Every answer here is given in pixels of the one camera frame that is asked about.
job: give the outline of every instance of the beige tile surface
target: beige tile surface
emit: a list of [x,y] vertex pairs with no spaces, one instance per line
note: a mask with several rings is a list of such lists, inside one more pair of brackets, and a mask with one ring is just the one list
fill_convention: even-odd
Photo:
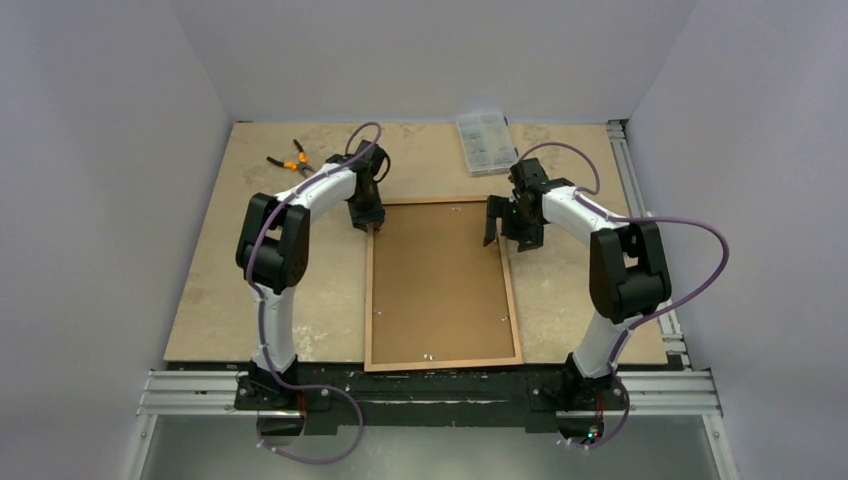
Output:
[[[248,199],[293,187],[300,176],[270,165],[265,157],[293,159],[297,138],[317,169],[344,149],[356,124],[240,123],[233,127],[188,280],[165,351],[168,361],[247,360],[256,344],[250,292],[235,264],[235,248]],[[510,125],[520,151],[545,140],[571,143],[586,152],[601,174],[599,203],[627,212],[624,193],[600,125]],[[455,195],[508,195],[505,175],[468,175],[453,124],[383,125],[380,145],[392,170],[380,184],[384,199]],[[578,185],[591,171],[571,152],[538,152],[551,178]],[[509,250],[524,359],[562,362],[583,338],[593,307],[588,291],[589,251],[564,230],[545,229],[545,246],[518,254]],[[311,231],[309,267],[297,287],[294,337],[303,361],[362,361],[364,352],[365,234],[350,226],[340,204]],[[638,329],[622,354],[625,363],[665,363],[659,328]]]

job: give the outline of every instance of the white wall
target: white wall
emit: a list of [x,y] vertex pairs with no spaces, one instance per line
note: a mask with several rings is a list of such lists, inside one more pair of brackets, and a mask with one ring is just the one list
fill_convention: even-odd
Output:
[[0,65],[0,477],[118,478],[228,117],[164,0],[3,0]]
[[172,0],[238,119],[606,122],[642,99],[694,0]]
[[[627,128],[648,205],[730,242],[680,317],[743,478],[848,477],[846,24],[844,0],[702,0]],[[694,288],[717,248],[664,235]]]

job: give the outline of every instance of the cork board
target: cork board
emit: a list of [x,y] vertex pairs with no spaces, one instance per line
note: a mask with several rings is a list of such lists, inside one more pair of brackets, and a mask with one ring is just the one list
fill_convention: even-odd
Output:
[[386,202],[366,246],[365,370],[523,362],[504,242],[486,197]]

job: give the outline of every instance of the gray floor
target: gray floor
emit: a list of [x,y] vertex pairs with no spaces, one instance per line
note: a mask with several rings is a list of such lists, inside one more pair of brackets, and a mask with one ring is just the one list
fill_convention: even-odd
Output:
[[[718,479],[700,417],[631,417],[618,438],[589,455],[557,445],[558,435],[517,428],[367,427],[350,457],[317,467],[257,449],[254,425],[252,417],[160,418],[143,478]],[[303,437],[288,449],[329,455],[354,433]]]

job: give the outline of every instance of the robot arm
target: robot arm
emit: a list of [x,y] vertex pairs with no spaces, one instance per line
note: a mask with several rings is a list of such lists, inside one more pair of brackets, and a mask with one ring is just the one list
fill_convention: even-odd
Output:
[[[369,142],[363,141],[357,152],[369,145]],[[296,196],[271,225],[272,229],[282,229],[280,239],[266,237],[263,240],[253,269],[253,280],[265,301],[261,302],[259,293],[251,289],[256,308],[263,309],[268,351],[273,363],[267,364],[260,345],[252,357],[259,368],[285,372],[295,361],[292,334],[294,293],[308,265],[311,224],[341,201],[348,202],[355,228],[367,231],[369,227],[379,229],[383,224],[385,210],[374,176],[386,157],[386,152],[376,146],[369,156],[332,174],[330,172],[338,169],[338,164],[347,158],[341,155],[330,157],[313,175],[325,178]],[[273,196],[258,193],[250,199],[236,250],[236,263],[245,275],[262,225],[280,201],[299,188],[301,185]]]
[[[566,229],[590,249],[589,293],[596,311],[566,361],[564,387],[591,395],[611,380],[624,330],[671,296],[659,229],[655,223],[616,222],[616,215],[593,202],[597,208],[587,208],[577,201],[578,187],[566,179],[549,179],[535,158],[513,165],[509,180],[515,185],[510,198],[488,199],[484,245],[495,239],[500,218],[500,234],[517,241],[519,252],[543,245],[547,223]],[[624,255],[636,258],[636,265],[626,266]]]

